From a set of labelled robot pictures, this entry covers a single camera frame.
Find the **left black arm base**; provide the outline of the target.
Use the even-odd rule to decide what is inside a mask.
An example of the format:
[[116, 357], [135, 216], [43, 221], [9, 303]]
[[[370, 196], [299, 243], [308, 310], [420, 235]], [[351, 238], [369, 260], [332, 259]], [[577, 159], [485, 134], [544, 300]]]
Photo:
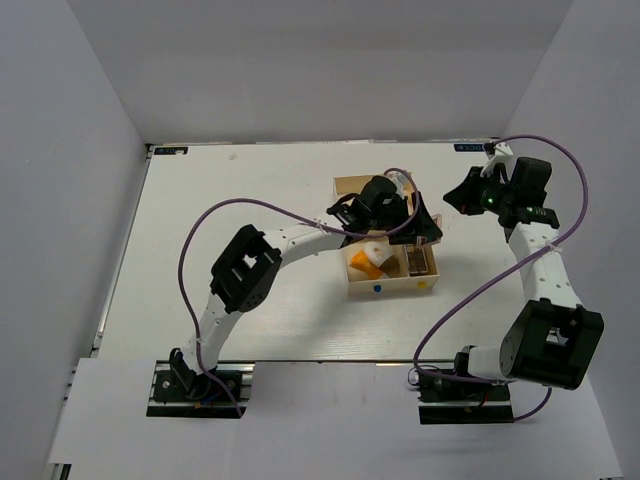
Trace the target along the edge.
[[207, 375], [189, 371], [174, 349], [157, 361], [146, 416], [151, 418], [240, 419], [251, 396], [254, 364], [222, 363]]

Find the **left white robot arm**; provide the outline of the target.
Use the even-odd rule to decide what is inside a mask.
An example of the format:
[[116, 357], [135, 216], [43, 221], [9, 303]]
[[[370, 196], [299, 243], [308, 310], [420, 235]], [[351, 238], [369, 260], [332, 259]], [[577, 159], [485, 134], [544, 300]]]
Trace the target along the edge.
[[191, 316], [194, 334], [169, 357], [177, 387], [199, 399], [211, 387], [224, 343], [241, 316], [267, 297], [285, 266], [358, 240], [385, 238], [392, 245], [429, 245], [443, 233], [418, 190], [407, 192], [411, 175], [389, 168], [356, 193], [340, 197], [313, 219], [263, 232], [248, 224], [238, 230], [211, 268], [210, 294], [201, 315]]

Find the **orange white foundation bottle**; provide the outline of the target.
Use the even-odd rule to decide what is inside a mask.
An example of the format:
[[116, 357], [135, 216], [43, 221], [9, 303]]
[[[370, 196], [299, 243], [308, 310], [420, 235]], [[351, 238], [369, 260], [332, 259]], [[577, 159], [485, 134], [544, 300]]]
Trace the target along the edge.
[[377, 280], [384, 275], [384, 272], [369, 260], [364, 250], [360, 250], [351, 258], [349, 266], [363, 273], [368, 280]]

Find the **brown long eyeshadow palette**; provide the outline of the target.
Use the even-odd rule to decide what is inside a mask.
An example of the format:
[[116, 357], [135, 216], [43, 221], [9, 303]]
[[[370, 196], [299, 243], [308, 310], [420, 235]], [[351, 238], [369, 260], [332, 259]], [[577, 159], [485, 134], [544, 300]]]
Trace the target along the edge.
[[423, 248], [406, 245], [405, 257], [410, 276], [425, 276], [429, 273], [428, 259]]

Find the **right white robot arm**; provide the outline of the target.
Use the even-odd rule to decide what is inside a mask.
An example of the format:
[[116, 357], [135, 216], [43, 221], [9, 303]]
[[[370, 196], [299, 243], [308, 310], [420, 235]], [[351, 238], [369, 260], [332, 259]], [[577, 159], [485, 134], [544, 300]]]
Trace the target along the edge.
[[511, 173], [502, 163], [486, 173], [470, 169], [445, 194], [463, 215], [497, 215], [506, 242], [521, 263], [525, 304], [497, 346], [467, 346], [462, 367], [451, 374], [453, 390], [472, 399], [488, 381], [527, 381], [574, 390], [586, 374], [604, 331], [602, 316], [586, 309], [574, 292], [560, 252], [559, 220], [545, 207], [550, 163], [519, 157]]

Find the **white egg-shaped sponge case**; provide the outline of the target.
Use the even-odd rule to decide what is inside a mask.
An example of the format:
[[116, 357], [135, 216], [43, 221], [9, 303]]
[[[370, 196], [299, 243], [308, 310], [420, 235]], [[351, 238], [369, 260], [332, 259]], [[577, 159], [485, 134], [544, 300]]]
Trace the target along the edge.
[[363, 250], [369, 260], [384, 272], [381, 278], [395, 278], [400, 275], [400, 263], [390, 245], [370, 241], [364, 245]]

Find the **colourful square eyeshadow palette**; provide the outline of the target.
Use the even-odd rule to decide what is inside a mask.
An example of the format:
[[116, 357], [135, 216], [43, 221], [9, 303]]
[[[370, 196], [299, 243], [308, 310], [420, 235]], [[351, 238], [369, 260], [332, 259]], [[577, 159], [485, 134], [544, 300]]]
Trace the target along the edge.
[[421, 214], [414, 219], [415, 245], [426, 247], [441, 242], [443, 232], [441, 229], [441, 216]]

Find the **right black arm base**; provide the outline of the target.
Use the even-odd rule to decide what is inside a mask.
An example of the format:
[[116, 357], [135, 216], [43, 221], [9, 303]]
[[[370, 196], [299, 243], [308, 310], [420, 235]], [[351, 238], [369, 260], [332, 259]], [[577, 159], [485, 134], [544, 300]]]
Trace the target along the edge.
[[453, 382], [429, 377], [412, 367], [407, 375], [418, 393], [421, 425], [481, 425], [514, 422], [506, 385]]

